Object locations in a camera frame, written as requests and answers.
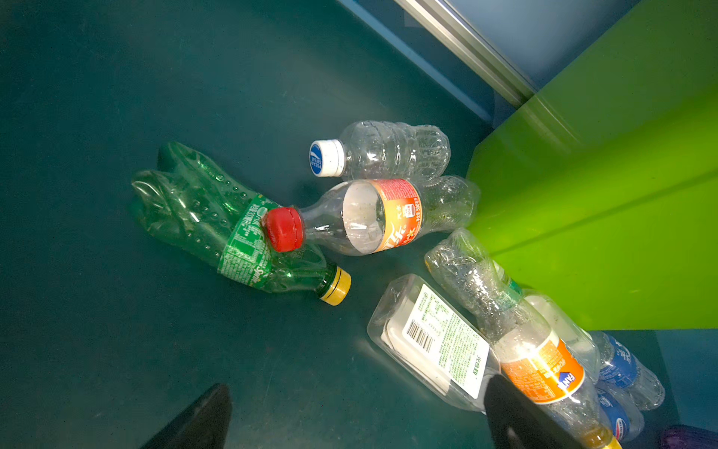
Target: blue bottle label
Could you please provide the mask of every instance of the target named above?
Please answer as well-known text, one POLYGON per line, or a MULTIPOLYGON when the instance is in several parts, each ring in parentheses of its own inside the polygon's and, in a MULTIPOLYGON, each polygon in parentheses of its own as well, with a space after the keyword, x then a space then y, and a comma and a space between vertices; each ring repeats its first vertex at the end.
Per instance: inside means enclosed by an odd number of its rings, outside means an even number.
POLYGON ((309 166, 315 175, 318 175, 322 171, 322 151, 317 144, 312 145, 312 148, 309 150, 309 166))
POLYGON ((638 375, 635 356, 611 335, 606 334, 606 336, 613 346, 613 359, 610 365, 601 369, 598 378, 618 388, 626 388, 635 381, 638 375))
POLYGON ((611 423, 613 435, 616 440, 623 440, 630 431, 630 421, 626 411, 611 393, 600 388, 596 388, 596 392, 598 393, 598 402, 611 423))

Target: green bottle label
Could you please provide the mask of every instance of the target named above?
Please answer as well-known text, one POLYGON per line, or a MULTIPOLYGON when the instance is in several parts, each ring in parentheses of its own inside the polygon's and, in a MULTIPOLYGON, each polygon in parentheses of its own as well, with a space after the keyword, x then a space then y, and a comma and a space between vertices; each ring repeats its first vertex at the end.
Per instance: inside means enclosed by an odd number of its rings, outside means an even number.
POLYGON ((268 210, 279 204, 264 195, 257 195, 249 203, 242 219, 227 240, 217 272, 231 280, 262 288, 271 271, 271 250, 259 223, 268 210))
POLYGON ((515 280, 513 280, 511 278, 508 278, 508 288, 512 289, 514 292, 523 296, 523 289, 521 288, 521 286, 516 284, 515 280))

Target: crushed plastic bottle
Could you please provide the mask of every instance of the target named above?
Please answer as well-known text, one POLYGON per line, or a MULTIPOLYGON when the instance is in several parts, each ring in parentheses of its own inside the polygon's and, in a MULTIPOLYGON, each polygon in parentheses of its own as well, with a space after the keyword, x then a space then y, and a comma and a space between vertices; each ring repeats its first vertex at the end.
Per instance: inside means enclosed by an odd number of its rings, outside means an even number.
POLYGON ((602 422, 583 366, 546 319, 498 279, 488 252, 469 231, 455 231, 425 261, 434 279, 477 318, 514 385, 584 447, 620 447, 602 422))
POLYGON ((447 404, 485 411, 498 360, 486 339, 421 277, 407 274, 389 283, 367 333, 447 404))
POLYGON ((645 420, 630 395, 611 384, 596 384, 605 422, 619 441, 631 441, 643 431, 645 420))
POLYGON ((402 178, 430 180, 449 164, 449 138, 435 126, 359 121, 339 139, 317 140, 309 149, 316 176, 344 181, 402 178))
POLYGON ((458 176, 423 182, 354 180, 335 186, 308 208, 270 210, 264 225, 279 252, 306 242, 363 256, 466 226, 479 197, 478 187, 458 176))
POLYGON ((611 335, 601 331, 590 334, 600 352, 599 380, 625 390, 640 410, 660 407, 666 398, 666 390, 653 371, 611 335))
POLYGON ((566 343, 571 354, 586 368, 586 373, 592 382, 596 384, 601 360, 591 335, 574 323, 550 297, 535 290, 524 290, 523 293, 526 301, 546 318, 549 325, 566 343))
POLYGON ((153 237, 199 257, 222 275, 265 292, 313 290, 337 305, 351 276, 315 245, 277 254, 259 224, 274 201, 232 179, 209 157, 172 142, 159 150, 158 170, 132 177, 135 216, 153 237))

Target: green plastic panel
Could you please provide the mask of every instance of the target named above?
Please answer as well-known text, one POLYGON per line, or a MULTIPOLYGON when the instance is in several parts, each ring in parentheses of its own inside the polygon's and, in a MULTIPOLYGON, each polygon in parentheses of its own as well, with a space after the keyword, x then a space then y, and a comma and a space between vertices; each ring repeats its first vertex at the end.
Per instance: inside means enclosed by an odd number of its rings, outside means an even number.
POLYGON ((643 0, 475 151, 471 231, 587 329, 718 324, 717 17, 643 0))

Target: purple object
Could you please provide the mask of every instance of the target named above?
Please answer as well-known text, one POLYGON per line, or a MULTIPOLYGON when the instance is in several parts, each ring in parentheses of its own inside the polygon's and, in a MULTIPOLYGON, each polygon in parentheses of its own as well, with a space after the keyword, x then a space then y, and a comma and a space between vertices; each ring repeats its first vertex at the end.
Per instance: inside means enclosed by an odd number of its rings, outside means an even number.
POLYGON ((718 449, 718 433, 675 425, 663 431, 661 449, 718 449))

